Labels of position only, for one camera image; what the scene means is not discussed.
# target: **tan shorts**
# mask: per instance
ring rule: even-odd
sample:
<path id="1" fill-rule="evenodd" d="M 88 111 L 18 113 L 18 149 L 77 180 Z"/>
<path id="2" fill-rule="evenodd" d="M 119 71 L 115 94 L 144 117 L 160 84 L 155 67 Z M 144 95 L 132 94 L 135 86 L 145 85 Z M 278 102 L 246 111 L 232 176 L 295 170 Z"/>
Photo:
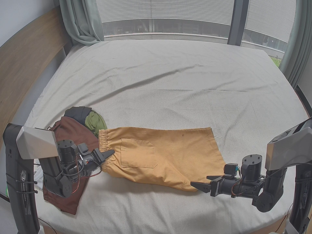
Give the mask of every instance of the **tan shorts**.
<path id="1" fill-rule="evenodd" d="M 114 149 L 102 170 L 139 183 L 196 191 L 191 181 L 223 175 L 225 162 L 211 128 L 155 130 L 120 127 L 99 131 L 99 149 Z"/>

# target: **mattress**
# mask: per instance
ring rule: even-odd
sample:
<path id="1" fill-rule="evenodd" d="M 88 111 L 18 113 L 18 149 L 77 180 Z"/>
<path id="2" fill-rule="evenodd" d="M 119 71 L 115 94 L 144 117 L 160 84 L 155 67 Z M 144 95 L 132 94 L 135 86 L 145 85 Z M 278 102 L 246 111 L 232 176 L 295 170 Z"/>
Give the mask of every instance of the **mattress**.
<path id="1" fill-rule="evenodd" d="M 265 159 L 276 135 L 307 119 L 283 74 L 264 51 L 186 40 L 104 41 L 75 46 L 33 107 L 26 126 L 46 129 L 72 106 L 88 106 L 109 128 L 211 127 L 226 163 Z M 265 174 L 264 162 L 262 174 Z M 92 177 L 75 216 L 36 195 L 38 216 L 64 233 L 250 233 L 280 219 L 294 195 L 261 213 L 246 198 Z"/>

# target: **back pocket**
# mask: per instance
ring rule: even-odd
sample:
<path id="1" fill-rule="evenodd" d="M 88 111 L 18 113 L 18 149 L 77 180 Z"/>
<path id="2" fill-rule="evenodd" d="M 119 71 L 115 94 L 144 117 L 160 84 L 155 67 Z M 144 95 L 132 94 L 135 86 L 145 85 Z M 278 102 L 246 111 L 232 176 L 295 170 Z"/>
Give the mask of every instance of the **back pocket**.
<path id="1" fill-rule="evenodd" d="M 154 145 L 149 140 L 121 139 L 121 167 L 154 168 L 157 165 Z"/>

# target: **robotic arm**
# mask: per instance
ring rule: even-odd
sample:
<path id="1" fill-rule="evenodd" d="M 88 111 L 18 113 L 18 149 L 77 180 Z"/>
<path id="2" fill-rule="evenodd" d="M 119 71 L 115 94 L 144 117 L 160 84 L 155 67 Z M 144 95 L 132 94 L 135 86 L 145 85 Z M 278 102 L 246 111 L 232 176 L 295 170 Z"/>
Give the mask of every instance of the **robotic arm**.
<path id="1" fill-rule="evenodd" d="M 8 124 L 3 140 L 6 152 L 7 187 L 18 234 L 44 233 L 39 224 L 34 193 L 34 159 L 38 158 L 43 182 L 50 192 L 69 197 L 72 184 L 88 177 L 115 151 L 89 151 L 85 143 L 56 142 L 53 131 Z"/>
<path id="2" fill-rule="evenodd" d="M 265 168 L 261 175 L 262 156 L 252 154 L 242 159 L 242 166 L 229 163 L 224 175 L 207 176 L 210 183 L 191 182 L 191 185 L 210 196 L 219 194 L 252 199 L 260 212 L 270 211 L 283 195 L 287 167 L 296 166 L 293 209 L 285 234 L 302 234 L 310 219 L 312 203 L 312 118 L 273 138 L 267 145 Z"/>

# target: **green grass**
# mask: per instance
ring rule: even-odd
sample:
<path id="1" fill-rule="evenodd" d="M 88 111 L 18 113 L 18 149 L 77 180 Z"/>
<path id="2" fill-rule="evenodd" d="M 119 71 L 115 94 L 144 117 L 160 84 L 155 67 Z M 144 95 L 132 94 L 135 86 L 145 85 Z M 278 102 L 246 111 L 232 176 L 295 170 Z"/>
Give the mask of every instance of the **green grass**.
<path id="1" fill-rule="evenodd" d="M 277 59 L 275 57 L 271 57 L 272 61 L 275 63 L 276 66 L 279 66 L 280 65 L 280 62 L 282 59 Z"/>

